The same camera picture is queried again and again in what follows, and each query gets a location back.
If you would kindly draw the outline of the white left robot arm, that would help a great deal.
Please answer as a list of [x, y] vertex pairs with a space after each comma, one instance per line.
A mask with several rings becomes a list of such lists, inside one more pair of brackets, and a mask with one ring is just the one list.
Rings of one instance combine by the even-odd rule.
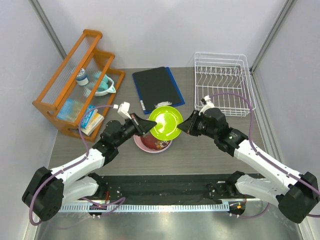
[[109, 164], [119, 153], [118, 148], [134, 135], [143, 136], [157, 123], [142, 119], [135, 113], [129, 114], [124, 123], [109, 121], [100, 139], [82, 156], [56, 168], [41, 167], [32, 176], [22, 202], [28, 206], [29, 221], [37, 225], [50, 220], [63, 205], [77, 199], [93, 196], [100, 200], [107, 192], [102, 179], [92, 173]]

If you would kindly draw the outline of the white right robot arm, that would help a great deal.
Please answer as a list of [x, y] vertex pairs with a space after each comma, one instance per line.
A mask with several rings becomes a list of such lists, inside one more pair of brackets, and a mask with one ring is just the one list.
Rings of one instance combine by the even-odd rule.
[[304, 174], [285, 166], [262, 151], [251, 139], [229, 126], [218, 108], [195, 110], [177, 126], [183, 132], [213, 139], [223, 152], [248, 164], [267, 181], [235, 172], [226, 184], [226, 193], [233, 198], [249, 195], [278, 207], [290, 221], [300, 224], [320, 202], [318, 180], [310, 172]]

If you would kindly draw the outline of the red floral plate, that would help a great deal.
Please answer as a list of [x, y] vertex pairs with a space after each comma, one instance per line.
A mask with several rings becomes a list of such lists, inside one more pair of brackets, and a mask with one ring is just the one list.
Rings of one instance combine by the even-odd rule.
[[158, 138], [154, 137], [151, 133], [141, 136], [140, 140], [145, 147], [156, 151], [160, 151], [167, 148], [171, 143], [170, 140], [159, 140]]

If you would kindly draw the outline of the pink plate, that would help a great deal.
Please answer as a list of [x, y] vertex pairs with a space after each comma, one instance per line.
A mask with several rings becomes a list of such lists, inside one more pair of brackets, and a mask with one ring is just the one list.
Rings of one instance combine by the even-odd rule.
[[169, 144], [168, 147], [166, 147], [165, 149], [162, 149], [162, 150], [152, 150], [152, 149], [149, 149], [147, 147], [145, 147], [142, 142], [141, 142], [141, 139], [140, 139], [140, 136], [137, 136], [137, 135], [134, 135], [133, 136], [133, 140], [135, 142], [135, 144], [137, 145], [137, 147], [139, 149], [141, 149], [142, 151], [146, 152], [146, 153], [150, 153], [150, 154], [158, 154], [158, 153], [162, 153], [164, 152], [165, 150], [167, 150], [171, 144], [173, 143], [173, 141], [171, 140], [171, 143]]

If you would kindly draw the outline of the lime green plate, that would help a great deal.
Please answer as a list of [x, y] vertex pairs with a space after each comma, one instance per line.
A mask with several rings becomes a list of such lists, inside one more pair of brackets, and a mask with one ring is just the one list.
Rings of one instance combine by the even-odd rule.
[[156, 122], [156, 126], [150, 130], [150, 133], [161, 141], [176, 139], [181, 133], [178, 125], [184, 121], [179, 110], [172, 106], [161, 106], [154, 109], [148, 119]]

